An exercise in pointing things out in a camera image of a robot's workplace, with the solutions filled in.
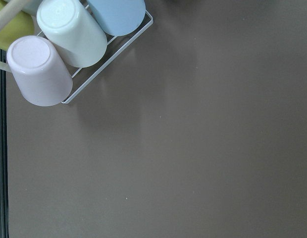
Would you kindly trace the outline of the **yellow plastic cup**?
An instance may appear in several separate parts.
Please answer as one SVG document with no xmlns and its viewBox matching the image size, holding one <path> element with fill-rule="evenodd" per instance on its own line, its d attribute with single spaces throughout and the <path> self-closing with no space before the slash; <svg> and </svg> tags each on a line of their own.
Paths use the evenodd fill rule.
<svg viewBox="0 0 307 238">
<path fill-rule="evenodd" d="M 0 11 L 7 2 L 0 0 Z M 23 9 L 0 31 L 0 49 L 8 50 L 17 39 L 34 34 L 34 22 L 30 14 Z"/>
</svg>

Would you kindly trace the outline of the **pink plastic cup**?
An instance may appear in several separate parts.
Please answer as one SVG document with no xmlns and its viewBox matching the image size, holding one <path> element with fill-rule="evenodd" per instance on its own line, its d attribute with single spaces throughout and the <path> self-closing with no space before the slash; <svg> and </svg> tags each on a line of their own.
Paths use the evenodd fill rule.
<svg viewBox="0 0 307 238">
<path fill-rule="evenodd" d="M 49 40 L 21 37 L 9 46 L 6 56 L 21 94 L 31 104 L 54 106 L 72 91 L 71 75 Z"/>
</svg>

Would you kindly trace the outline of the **white plastic cup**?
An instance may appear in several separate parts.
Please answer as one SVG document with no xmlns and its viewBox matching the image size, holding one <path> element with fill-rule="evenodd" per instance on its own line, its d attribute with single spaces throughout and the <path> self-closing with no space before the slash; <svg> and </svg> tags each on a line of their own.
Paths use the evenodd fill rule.
<svg viewBox="0 0 307 238">
<path fill-rule="evenodd" d="M 90 67 L 104 56 L 104 31 L 78 0 L 44 0 L 37 23 L 61 58 L 73 67 Z"/>
</svg>

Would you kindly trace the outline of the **blue plastic cup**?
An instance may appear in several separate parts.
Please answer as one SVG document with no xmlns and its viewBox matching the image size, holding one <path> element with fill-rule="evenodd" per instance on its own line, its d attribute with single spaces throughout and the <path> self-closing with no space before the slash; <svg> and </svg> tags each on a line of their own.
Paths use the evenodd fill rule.
<svg viewBox="0 0 307 238">
<path fill-rule="evenodd" d="M 112 36 L 132 33 L 146 14 L 143 0 L 89 0 L 88 5 L 101 29 Z"/>
</svg>

